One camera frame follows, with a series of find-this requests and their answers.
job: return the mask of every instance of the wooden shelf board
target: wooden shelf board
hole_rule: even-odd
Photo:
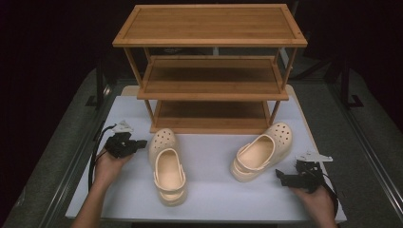
[[[286,101],[273,56],[152,56],[138,98]]]
[[[261,134],[269,127],[267,102],[158,101],[150,131],[176,133]]]
[[[137,5],[114,47],[306,47],[285,4]]]

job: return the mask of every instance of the beige clog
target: beige clog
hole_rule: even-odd
[[[286,123],[274,123],[252,143],[243,146],[231,164],[231,173],[241,182],[251,181],[290,153],[293,135]]]
[[[159,130],[148,149],[148,159],[154,170],[154,182],[160,201],[166,206],[182,204],[187,195],[178,141],[171,129]]]

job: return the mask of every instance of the shoe rack leg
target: shoe rack leg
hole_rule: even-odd
[[[287,65],[287,68],[285,69],[284,76],[282,77],[282,85],[281,85],[282,90],[284,90],[285,86],[287,86],[288,77],[290,76],[291,68],[293,67],[293,62],[296,59],[296,55],[297,55],[297,48],[295,47],[293,49],[293,53],[291,55],[291,58],[288,61],[288,65]]]
[[[148,100],[144,100],[145,106],[147,107],[148,115],[150,116],[152,125],[155,125],[154,113],[152,112],[150,102]]]
[[[277,114],[278,108],[279,108],[279,103],[280,103],[280,101],[276,101],[275,107],[273,108],[272,115],[270,116],[269,125],[272,125],[275,120],[275,117],[276,117],[276,114]]]
[[[151,54],[150,54],[150,50],[148,49],[148,47],[144,47],[144,53],[145,53],[145,57],[147,58],[147,62],[149,64],[151,64]]]
[[[270,115],[270,110],[269,110],[269,105],[267,104],[267,101],[263,102],[263,110],[264,110],[264,116],[266,117],[266,124],[267,126],[270,126],[270,121],[271,121],[271,115]]]
[[[142,76],[140,75],[140,72],[137,69],[136,63],[134,62],[133,54],[131,53],[130,48],[125,47],[124,50],[125,50],[125,54],[127,56],[128,62],[130,63],[131,69],[133,70],[134,76],[136,77],[137,84],[139,84],[140,87],[143,87]]]
[[[281,49],[281,47],[278,48],[278,51],[276,52],[275,55],[275,59],[273,60],[273,64],[277,65],[278,64],[278,56],[279,56],[279,50]]]
[[[288,62],[290,62],[290,60],[288,58],[288,54],[287,54],[287,51],[285,50],[285,47],[281,47],[278,50],[279,50],[279,56],[281,57],[282,63],[285,66],[288,66]]]

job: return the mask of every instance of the human hand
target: human hand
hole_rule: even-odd
[[[95,180],[93,185],[101,185],[103,188],[115,181],[121,173],[122,167],[133,157],[133,155],[116,159],[104,148],[96,158]]]
[[[314,193],[306,193],[299,188],[290,188],[302,201],[309,215],[318,227],[337,227],[333,201],[323,186]]]

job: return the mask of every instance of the shoe strap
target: shoe strap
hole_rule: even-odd
[[[176,188],[176,189],[165,189],[165,188],[162,188],[162,187],[160,186],[160,184],[158,183],[157,174],[154,172],[154,183],[155,183],[155,185],[157,186],[158,190],[159,190],[161,193],[164,193],[164,194],[166,194],[166,195],[174,195],[174,194],[179,194],[179,193],[183,192],[184,187],[185,187],[184,184],[186,183],[186,175],[185,175],[184,172],[183,172],[182,165],[180,166],[180,168],[181,168],[180,172],[181,172],[181,176],[182,176],[182,185],[181,185],[181,187]]]
[[[245,146],[241,147],[240,150],[238,151],[237,155],[238,155],[239,153],[241,153],[244,149],[246,149],[250,144],[251,144],[251,143],[248,143],[248,144],[246,144]],[[265,165],[263,165],[263,166],[262,166],[261,168],[259,168],[259,169],[251,169],[251,168],[245,166],[245,165],[238,159],[238,156],[236,157],[235,162],[236,162],[236,165],[237,165],[239,168],[241,168],[243,171],[247,171],[247,172],[249,172],[249,173],[258,173],[258,172],[260,172],[260,171],[265,167]]]

